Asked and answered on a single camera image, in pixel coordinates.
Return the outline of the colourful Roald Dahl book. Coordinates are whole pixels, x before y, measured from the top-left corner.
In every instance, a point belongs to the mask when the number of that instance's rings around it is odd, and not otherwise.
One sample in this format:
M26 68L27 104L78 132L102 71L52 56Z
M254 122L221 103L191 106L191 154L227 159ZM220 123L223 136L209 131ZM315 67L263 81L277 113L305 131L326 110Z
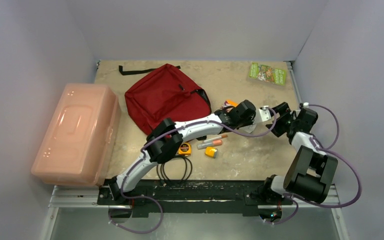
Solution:
M221 105L220 110L229 112L231 109L238 106L238 103L235 101L232 101L230 99L227 99L224 101L224 103Z

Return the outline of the green booklet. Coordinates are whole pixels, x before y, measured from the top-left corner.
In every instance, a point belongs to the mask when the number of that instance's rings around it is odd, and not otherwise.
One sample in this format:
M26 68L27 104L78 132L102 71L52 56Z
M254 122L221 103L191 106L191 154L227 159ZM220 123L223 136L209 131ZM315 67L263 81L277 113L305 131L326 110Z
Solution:
M284 86L286 84L287 73L285 70L280 68L252 62L248 72L248 77L262 82Z

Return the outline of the red student backpack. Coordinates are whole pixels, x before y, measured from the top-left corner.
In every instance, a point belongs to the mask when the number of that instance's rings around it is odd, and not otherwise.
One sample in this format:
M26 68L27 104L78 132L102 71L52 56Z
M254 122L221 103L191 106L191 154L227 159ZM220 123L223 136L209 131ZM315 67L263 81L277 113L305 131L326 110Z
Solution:
M144 70L118 70L123 76L144 74L124 94L130 118L149 135L164 119L187 122L212 113L206 91L180 70L164 64Z

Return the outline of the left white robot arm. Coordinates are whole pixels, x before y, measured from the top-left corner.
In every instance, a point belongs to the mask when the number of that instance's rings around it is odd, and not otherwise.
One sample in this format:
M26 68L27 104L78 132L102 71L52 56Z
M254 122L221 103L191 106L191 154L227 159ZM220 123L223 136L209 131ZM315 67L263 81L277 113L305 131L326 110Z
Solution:
M122 174L111 179L108 185L110 199L118 205L135 199L129 196L129 192L152 168L173 159L183 143L225 132L235 133L240 127L252 125L256 116L254 104L244 100L237 106L216 110L208 116L190 121L164 119L147 136L139 157Z

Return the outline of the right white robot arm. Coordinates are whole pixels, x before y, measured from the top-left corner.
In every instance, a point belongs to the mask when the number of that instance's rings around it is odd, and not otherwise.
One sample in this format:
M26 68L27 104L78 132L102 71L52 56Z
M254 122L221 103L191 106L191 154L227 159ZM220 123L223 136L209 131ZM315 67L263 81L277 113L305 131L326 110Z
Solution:
M284 194L299 196L304 200L321 204L327 198L335 175L338 160L326 154L311 133L318 120L318 113L300 105L291 110L286 102L274 107L279 115L275 124L268 124L276 137L286 135L296 150L296 155L285 176L272 175L258 190L262 200L272 204Z

